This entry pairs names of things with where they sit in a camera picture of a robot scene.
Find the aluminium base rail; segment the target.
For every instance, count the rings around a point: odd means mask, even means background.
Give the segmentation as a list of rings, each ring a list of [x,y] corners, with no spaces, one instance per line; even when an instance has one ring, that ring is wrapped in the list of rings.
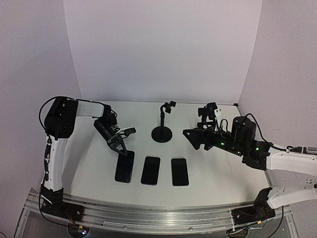
[[[238,224],[233,206],[155,207],[102,202],[65,195],[81,206],[68,218],[45,213],[36,190],[30,190],[14,236],[16,238],[296,238],[289,207],[262,223]]]

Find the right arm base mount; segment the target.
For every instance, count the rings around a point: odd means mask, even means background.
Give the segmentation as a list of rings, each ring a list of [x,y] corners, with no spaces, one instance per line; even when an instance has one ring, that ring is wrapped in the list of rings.
[[[272,187],[262,189],[257,195],[252,206],[236,208],[231,212],[235,225],[254,223],[274,218],[276,213],[268,205],[268,194]]]

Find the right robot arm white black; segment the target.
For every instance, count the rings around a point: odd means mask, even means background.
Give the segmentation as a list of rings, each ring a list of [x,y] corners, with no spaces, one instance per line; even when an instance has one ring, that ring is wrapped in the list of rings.
[[[202,128],[183,130],[183,135],[198,150],[204,145],[206,151],[213,147],[240,156],[246,166],[262,171],[290,171],[317,176],[317,150],[314,147],[278,147],[264,139],[255,139],[259,131],[256,120],[247,116],[235,117],[230,132],[222,129]],[[317,198],[317,186],[307,183],[299,188],[269,187],[258,194],[255,205],[263,204],[270,209]]]

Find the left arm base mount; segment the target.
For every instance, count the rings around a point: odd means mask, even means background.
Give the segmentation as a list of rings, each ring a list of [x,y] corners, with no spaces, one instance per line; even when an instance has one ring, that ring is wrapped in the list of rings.
[[[39,203],[42,213],[79,222],[83,218],[84,207],[63,201],[64,189],[53,191],[41,185]]]

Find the black phone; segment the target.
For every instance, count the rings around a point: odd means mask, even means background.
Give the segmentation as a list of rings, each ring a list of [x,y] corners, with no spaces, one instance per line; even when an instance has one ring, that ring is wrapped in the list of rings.
[[[141,184],[144,185],[157,185],[159,178],[160,158],[147,156],[145,158]]]
[[[114,180],[116,182],[130,183],[134,166],[135,152],[128,151],[127,156],[118,155]]]
[[[185,158],[171,159],[172,184],[173,186],[188,186],[188,168]]]

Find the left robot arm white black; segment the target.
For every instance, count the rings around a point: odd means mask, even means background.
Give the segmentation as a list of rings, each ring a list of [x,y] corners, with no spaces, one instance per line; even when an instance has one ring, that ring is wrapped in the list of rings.
[[[47,137],[47,146],[44,155],[44,182],[43,190],[60,191],[62,186],[62,165],[68,139],[74,132],[78,117],[91,117],[93,126],[106,141],[108,147],[123,156],[128,155],[124,139],[136,133],[133,127],[119,128],[117,113],[110,105],[66,96],[55,96],[43,105],[52,103],[44,121],[39,121]]]

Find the black phone stand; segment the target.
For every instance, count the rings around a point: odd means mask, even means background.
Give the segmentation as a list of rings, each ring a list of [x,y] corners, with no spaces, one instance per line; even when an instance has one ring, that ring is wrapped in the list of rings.
[[[204,126],[206,126],[206,128],[209,127],[207,123],[207,118],[209,114],[210,114],[210,109],[207,106],[198,108],[198,117],[201,117],[201,121],[197,123],[198,128],[203,128]]]
[[[164,125],[165,114],[171,113],[171,108],[176,106],[175,101],[165,102],[160,107],[160,126],[152,130],[151,137],[155,142],[166,143],[172,139],[172,131]]]

